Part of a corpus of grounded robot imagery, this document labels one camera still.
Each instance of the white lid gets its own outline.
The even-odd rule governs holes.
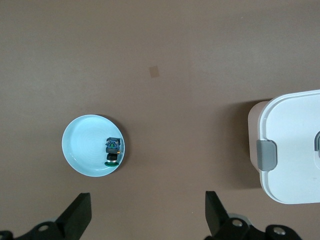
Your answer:
[[[271,100],[258,121],[258,139],[276,145],[276,166],[260,170],[265,192],[285,204],[320,202],[320,90],[286,94]]]

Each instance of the light blue plate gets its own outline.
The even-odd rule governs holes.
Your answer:
[[[74,170],[89,177],[101,177],[112,173],[117,166],[106,166],[107,138],[119,138],[121,164],[125,155],[125,142],[117,126],[105,117],[84,115],[74,119],[64,130],[62,151]]]

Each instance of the container lid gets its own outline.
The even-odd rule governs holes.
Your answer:
[[[280,203],[320,202],[319,104],[320,90],[286,94],[271,100],[260,114],[260,181]]]

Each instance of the plastic storage box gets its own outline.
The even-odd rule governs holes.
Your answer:
[[[263,190],[283,204],[320,202],[320,90],[256,104],[248,115],[250,159]]]

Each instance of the white container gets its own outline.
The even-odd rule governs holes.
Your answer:
[[[283,204],[320,203],[320,90],[256,104],[248,115],[250,159],[263,190]]]

